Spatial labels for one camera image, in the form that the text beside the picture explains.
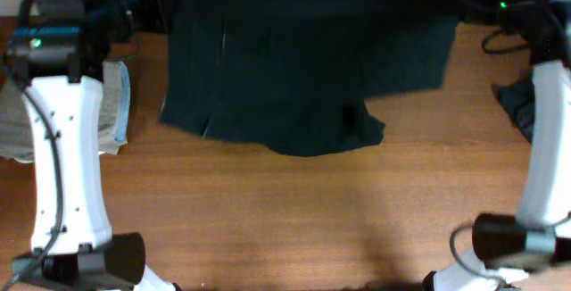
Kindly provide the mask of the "black shorts with patterned waistband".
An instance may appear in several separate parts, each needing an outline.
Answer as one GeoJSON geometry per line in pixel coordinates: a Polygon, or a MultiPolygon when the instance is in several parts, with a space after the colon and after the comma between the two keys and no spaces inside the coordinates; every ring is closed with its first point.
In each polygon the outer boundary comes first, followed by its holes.
{"type": "Polygon", "coordinates": [[[375,96],[436,89],[454,0],[174,0],[161,121],[279,154],[379,145],[375,96]]]}

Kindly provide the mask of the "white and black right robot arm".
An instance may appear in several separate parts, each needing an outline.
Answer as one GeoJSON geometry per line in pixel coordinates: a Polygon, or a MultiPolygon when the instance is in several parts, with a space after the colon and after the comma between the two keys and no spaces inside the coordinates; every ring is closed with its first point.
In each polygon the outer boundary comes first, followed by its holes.
{"type": "Polygon", "coordinates": [[[535,64],[535,124],[525,189],[513,216],[480,214],[471,248],[429,273],[424,290],[509,290],[512,283],[570,262],[570,44],[561,58],[535,64]]]}

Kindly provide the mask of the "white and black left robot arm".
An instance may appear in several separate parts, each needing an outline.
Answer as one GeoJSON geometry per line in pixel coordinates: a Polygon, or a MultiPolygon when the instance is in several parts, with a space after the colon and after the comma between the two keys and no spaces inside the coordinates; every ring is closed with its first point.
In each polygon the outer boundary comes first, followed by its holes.
{"type": "Polygon", "coordinates": [[[103,62],[130,40],[138,0],[21,0],[3,58],[31,126],[37,212],[10,284],[49,290],[171,290],[138,233],[114,234],[98,148],[103,62]]]}

